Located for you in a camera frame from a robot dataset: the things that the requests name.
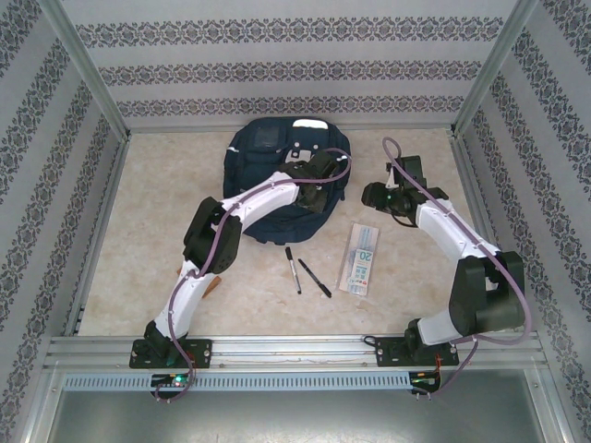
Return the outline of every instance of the package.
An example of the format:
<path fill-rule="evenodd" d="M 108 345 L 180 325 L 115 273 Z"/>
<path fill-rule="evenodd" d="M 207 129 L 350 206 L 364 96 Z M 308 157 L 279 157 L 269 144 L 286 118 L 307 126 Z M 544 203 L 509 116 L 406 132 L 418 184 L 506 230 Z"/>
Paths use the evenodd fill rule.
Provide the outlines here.
<path fill-rule="evenodd" d="M 353 223 L 349 241 L 344 250 L 338 289 L 357 295 L 367 295 L 371 264 L 378 246 L 380 230 L 372 226 Z"/>

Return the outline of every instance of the beige tabletop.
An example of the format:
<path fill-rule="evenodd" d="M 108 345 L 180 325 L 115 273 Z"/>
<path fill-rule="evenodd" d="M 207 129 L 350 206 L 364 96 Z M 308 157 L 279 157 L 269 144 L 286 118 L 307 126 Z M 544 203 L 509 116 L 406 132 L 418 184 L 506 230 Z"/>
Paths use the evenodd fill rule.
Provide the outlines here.
<path fill-rule="evenodd" d="M 400 333 L 408 321 L 439 312 L 449 301 L 455 263 L 418 229 L 366 208 L 366 184 L 385 182 L 385 136 L 404 155 L 420 155 L 430 186 L 449 196 L 471 219 L 444 129 L 346 131 L 353 170 L 326 224 L 308 241 L 291 245 L 319 279 L 334 288 L 353 222 L 380 229 L 366 297 L 322 294 L 298 268 L 298 295 L 284 247 L 242 236 L 237 259 L 222 282 L 200 301 L 192 335 Z M 134 135 L 117 190 L 80 335 L 143 334 L 160 313 L 183 261 L 183 237 L 201 200 L 221 199 L 223 156 L 231 133 Z"/>

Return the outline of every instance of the backpack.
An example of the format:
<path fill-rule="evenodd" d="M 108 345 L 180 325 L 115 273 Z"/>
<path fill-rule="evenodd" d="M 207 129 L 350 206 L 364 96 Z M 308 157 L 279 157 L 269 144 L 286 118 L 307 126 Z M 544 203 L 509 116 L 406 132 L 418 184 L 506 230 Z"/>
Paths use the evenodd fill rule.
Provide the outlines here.
<path fill-rule="evenodd" d="M 223 197 L 234 197 L 267 180 L 279 165 L 308 161 L 315 152 L 339 148 L 351 155 L 348 138 L 335 126 L 318 118 L 265 117 L 236 133 L 223 161 Z M 345 167 L 339 162 L 338 174 Z M 315 213 L 296 205 L 279 208 L 256 221 L 245 234 L 261 243 L 276 245 L 308 240 L 328 220 L 337 202 L 344 200 L 349 174 L 328 183 L 324 211 Z"/>

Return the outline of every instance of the marker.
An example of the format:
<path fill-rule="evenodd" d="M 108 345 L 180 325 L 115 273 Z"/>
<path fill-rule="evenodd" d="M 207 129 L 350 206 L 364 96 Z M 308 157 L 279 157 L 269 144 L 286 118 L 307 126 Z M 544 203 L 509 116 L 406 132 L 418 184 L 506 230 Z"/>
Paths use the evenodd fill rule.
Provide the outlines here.
<path fill-rule="evenodd" d="M 319 288 L 321 288 L 321 290 L 326 294 L 326 296 L 332 298 L 332 293 L 329 291 L 329 288 L 320 283 L 320 280 L 318 280 L 318 278 L 314 275 L 310 268 L 306 266 L 306 263 L 304 263 L 301 258 L 299 258 L 297 261 L 299 261 L 299 264 L 302 265 L 302 268 L 306 270 L 309 276 L 312 277 L 312 280 L 318 285 Z"/>
<path fill-rule="evenodd" d="M 295 290 L 297 291 L 297 293 L 302 293 L 302 288 L 299 285 L 299 279 L 297 278 L 296 264 L 294 263 L 292 250 L 289 246 L 285 249 L 285 254 L 287 255 L 287 259 L 289 260 L 289 266 L 292 267 L 292 275 L 294 276 Z"/>

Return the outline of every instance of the patterned wallpaper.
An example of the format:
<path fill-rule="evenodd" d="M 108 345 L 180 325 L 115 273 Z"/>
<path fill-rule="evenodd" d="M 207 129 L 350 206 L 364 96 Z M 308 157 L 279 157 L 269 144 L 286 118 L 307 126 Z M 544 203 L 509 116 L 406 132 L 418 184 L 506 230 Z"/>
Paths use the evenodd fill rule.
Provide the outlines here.
<path fill-rule="evenodd" d="M 525 258 L 576 441 L 591 441 L 590 24 L 584 2 L 541 2 L 464 134 L 497 241 Z"/>
<path fill-rule="evenodd" d="M 126 123 L 450 124 L 515 0 L 65 0 Z"/>
<path fill-rule="evenodd" d="M 1 0 L 0 442 L 61 335 L 120 150 L 39 6 Z"/>

